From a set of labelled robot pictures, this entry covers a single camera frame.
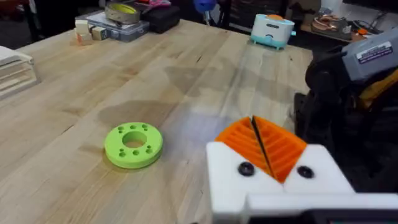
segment blue object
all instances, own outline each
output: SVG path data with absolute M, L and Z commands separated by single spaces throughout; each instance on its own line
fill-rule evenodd
M 254 41 L 254 43 L 270 45 L 270 46 L 276 47 L 276 49 L 278 49 L 278 50 L 280 48 L 284 48 L 286 46 L 286 43 L 273 40 L 272 37 L 269 35 L 265 36 L 265 37 L 258 37 L 256 35 L 252 35 L 251 39 Z
M 193 0 L 193 4 L 199 13 L 205 13 L 212 11 L 216 7 L 217 2 L 216 0 Z

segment round hole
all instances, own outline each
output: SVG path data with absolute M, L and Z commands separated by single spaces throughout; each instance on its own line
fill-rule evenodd
M 312 179 L 315 176 L 312 169 L 307 166 L 299 166 L 297 168 L 297 172 L 298 172 L 298 174 L 300 174 L 300 176 L 307 178 L 307 179 Z
M 238 166 L 238 172 L 245 177 L 250 177 L 254 175 L 254 166 L 250 162 L 242 162 Z
M 147 136 L 139 131 L 131 131 L 123 136 L 122 142 L 127 147 L 141 147 L 147 142 Z

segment wood grain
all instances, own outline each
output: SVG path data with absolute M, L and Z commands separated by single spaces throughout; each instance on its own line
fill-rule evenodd
M 20 49 L 42 83 L 0 101 L 0 223 L 209 223 L 205 144 L 243 116 L 290 128 L 311 52 L 182 21 L 131 43 L 71 45 L 66 32 Z M 139 170 L 104 157 L 107 133 L 160 129 Z

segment green 3d printed ring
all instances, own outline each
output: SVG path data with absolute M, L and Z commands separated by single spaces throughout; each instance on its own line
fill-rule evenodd
M 129 142 L 139 142 L 140 146 L 127 146 Z M 121 124 L 106 136 L 105 152 L 113 164 L 138 169 L 155 162 L 162 153 L 162 145 L 162 135 L 155 127 L 134 122 Z

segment black slot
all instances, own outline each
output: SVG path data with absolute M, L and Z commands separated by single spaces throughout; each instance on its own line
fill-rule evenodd
M 267 27 L 272 27 L 272 28 L 275 28 L 275 29 L 279 29 L 279 26 L 277 26 L 277 25 L 272 25 L 272 24 L 267 24 Z

